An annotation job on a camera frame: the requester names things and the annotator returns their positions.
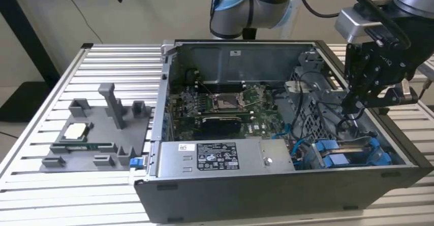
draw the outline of motherboard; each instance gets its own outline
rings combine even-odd
[[[268,85],[188,86],[170,99],[177,141],[272,139],[285,132]]]

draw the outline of black floor stand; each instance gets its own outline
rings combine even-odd
[[[0,121],[29,122],[61,75],[17,0],[0,0],[0,13],[41,72],[45,82],[25,82],[0,108]]]
[[[0,108],[0,121],[30,122],[50,91],[45,82],[25,82]]]

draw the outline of metal frame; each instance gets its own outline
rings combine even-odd
[[[340,58],[345,45],[333,45]],[[49,152],[66,122],[71,98],[97,99],[102,80],[118,83],[127,105],[143,99],[154,106],[162,63],[159,45],[95,45],[81,50],[62,81],[0,165],[0,224],[154,225],[139,202],[130,172],[38,173],[39,156]],[[434,164],[434,114],[424,103],[393,107],[389,117]],[[205,222],[213,225],[433,225],[434,173],[407,189],[391,191],[364,211]]]

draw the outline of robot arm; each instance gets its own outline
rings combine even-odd
[[[419,66],[434,54],[434,38],[431,37],[434,34],[434,0],[387,0],[374,2],[377,8],[366,0],[358,2],[341,11],[336,24],[349,41],[345,114],[357,113],[364,107],[417,103],[419,96],[409,81]],[[378,94],[391,85],[395,87],[380,98]]]
[[[289,4],[290,0],[213,0],[210,31],[221,39],[236,39],[246,29],[280,26]]]

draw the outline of green circuit board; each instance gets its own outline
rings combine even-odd
[[[201,132],[201,121],[208,117],[237,117],[242,120],[241,131],[221,139],[250,137],[272,139],[285,130],[272,91],[261,85],[248,86],[246,90],[240,93],[181,94],[177,97],[184,97],[173,103],[176,140],[178,141],[197,140],[196,133]]]

